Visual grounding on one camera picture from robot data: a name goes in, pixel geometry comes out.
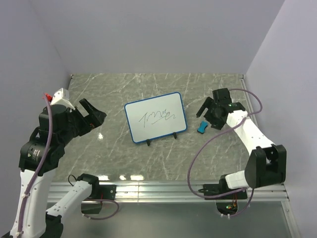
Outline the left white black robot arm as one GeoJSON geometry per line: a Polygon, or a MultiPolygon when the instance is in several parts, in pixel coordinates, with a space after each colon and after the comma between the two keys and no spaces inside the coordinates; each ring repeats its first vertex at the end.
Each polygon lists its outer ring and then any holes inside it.
{"type": "Polygon", "coordinates": [[[87,111],[83,116],[77,108],[62,103],[46,102],[39,114],[39,126],[20,150],[21,190],[16,218],[6,238],[58,238],[66,217],[85,199],[100,199],[101,188],[96,176],[82,174],[73,188],[48,209],[49,188],[66,145],[101,126],[106,113],[86,99],[80,104],[87,111]]]}

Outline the aluminium mounting rail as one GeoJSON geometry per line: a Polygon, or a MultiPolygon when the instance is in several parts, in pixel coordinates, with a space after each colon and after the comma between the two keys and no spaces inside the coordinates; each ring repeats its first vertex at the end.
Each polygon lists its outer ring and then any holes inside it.
{"type": "MultiPolygon", "coordinates": [[[[186,181],[102,181],[101,185],[116,185],[115,200],[132,203],[204,202],[188,188],[186,181]]],[[[283,184],[255,189],[252,199],[260,201],[289,201],[283,184]]]]}

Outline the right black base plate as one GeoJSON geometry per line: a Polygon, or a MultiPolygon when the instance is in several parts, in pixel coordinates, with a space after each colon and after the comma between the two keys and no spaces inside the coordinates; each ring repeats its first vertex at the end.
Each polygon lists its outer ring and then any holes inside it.
{"type": "MultiPolygon", "coordinates": [[[[203,188],[199,190],[200,193],[203,193],[204,196],[215,196],[220,195],[226,192],[233,191],[229,189],[226,185],[220,184],[203,184],[203,188]]],[[[229,194],[223,197],[215,198],[215,200],[240,200],[240,199],[247,199],[248,195],[246,191],[240,191],[234,194],[229,194]]]]}

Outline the right aluminium side rail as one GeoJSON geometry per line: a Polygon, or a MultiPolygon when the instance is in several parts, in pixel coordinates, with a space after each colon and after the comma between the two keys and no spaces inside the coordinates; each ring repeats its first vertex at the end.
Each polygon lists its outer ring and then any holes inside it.
{"type": "MultiPolygon", "coordinates": [[[[241,85],[242,85],[242,88],[247,90],[247,86],[246,86],[246,83],[245,83],[245,78],[244,78],[244,74],[239,74],[239,79],[241,81],[241,85]]],[[[252,105],[252,102],[251,102],[251,99],[253,98],[252,95],[250,95],[248,92],[244,92],[245,94],[245,97],[246,97],[246,101],[247,101],[247,105],[248,105],[248,109],[249,109],[249,112],[253,113],[254,112],[254,108],[253,108],[253,105],[252,105]]],[[[256,116],[255,115],[251,115],[250,118],[252,119],[253,123],[258,126],[258,122],[257,122],[257,119],[256,119],[256,116]]]]}

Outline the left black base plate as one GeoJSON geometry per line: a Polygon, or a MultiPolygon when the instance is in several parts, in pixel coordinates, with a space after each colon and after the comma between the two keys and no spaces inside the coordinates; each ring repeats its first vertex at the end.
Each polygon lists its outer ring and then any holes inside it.
{"type": "Polygon", "coordinates": [[[92,187],[92,193],[88,199],[106,199],[115,200],[116,195],[116,185],[106,184],[106,185],[94,185],[92,187]]]}

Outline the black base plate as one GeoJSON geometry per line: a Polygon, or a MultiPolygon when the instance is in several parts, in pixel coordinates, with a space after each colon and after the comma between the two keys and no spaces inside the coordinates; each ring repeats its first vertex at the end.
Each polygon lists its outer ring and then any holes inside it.
{"type": "MultiPolygon", "coordinates": [[[[226,192],[233,191],[229,189],[226,185],[220,184],[203,184],[203,188],[199,190],[200,193],[203,193],[204,196],[215,196],[220,195],[226,192]]],[[[234,194],[229,194],[223,197],[215,198],[215,200],[240,200],[240,199],[247,199],[248,195],[246,191],[240,191],[234,194]]]]}
{"type": "Polygon", "coordinates": [[[116,185],[106,184],[106,185],[94,185],[92,187],[92,193],[88,199],[106,199],[115,200],[116,195],[116,185]]]}

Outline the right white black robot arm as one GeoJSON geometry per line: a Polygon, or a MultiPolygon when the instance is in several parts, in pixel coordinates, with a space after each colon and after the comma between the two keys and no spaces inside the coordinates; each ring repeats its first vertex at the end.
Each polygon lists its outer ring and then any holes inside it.
{"type": "Polygon", "coordinates": [[[285,182],[285,147],[268,139],[241,103],[234,103],[229,98],[214,100],[207,97],[196,116],[204,116],[218,130],[228,125],[249,153],[245,169],[220,177],[218,192],[222,197],[230,198],[241,188],[259,188],[285,182]]]}

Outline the blue whiteboard eraser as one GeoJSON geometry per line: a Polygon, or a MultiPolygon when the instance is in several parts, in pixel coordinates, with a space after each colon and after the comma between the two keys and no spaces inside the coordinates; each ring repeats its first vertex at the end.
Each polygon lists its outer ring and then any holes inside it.
{"type": "Polygon", "coordinates": [[[197,132],[200,134],[204,134],[207,127],[208,123],[206,121],[202,121],[197,129],[197,132]]]}

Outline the blue framed small whiteboard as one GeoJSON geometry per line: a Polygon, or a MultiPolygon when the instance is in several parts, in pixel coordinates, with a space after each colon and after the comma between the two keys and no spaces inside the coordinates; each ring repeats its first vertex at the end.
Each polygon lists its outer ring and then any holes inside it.
{"type": "Polygon", "coordinates": [[[127,103],[124,111],[135,144],[182,133],[188,127],[179,92],[127,103]]]}

